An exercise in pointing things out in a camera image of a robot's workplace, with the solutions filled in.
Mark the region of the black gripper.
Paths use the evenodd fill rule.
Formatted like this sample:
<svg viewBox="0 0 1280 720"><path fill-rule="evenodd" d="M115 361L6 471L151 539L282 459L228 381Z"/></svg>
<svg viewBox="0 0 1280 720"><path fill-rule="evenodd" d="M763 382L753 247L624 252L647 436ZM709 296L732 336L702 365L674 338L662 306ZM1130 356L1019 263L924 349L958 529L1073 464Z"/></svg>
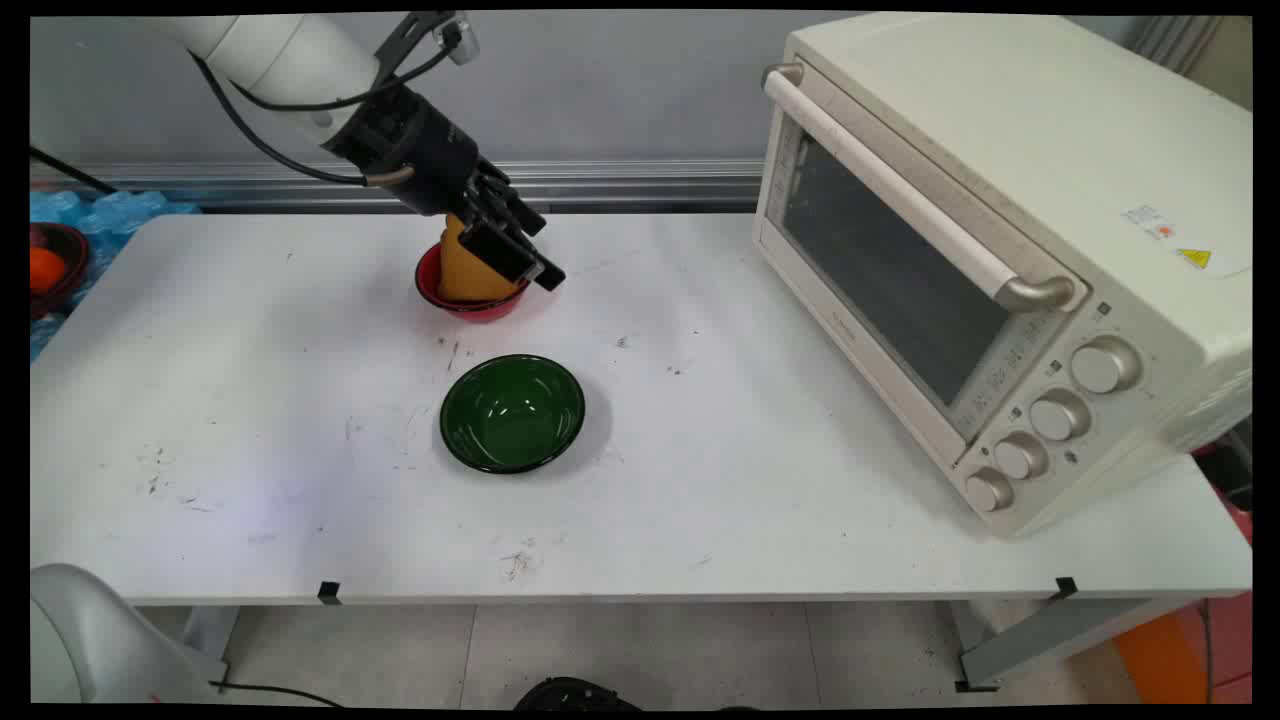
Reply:
<svg viewBox="0 0 1280 720"><path fill-rule="evenodd" d="M416 91L401 86L364 101L325 150L366 177L412 168L408 179L384 190L420 215L461 217L461 246L508 282L547 292L564 282L564 272L532 242L547 220L506 173L481 159L468 135Z"/></svg>

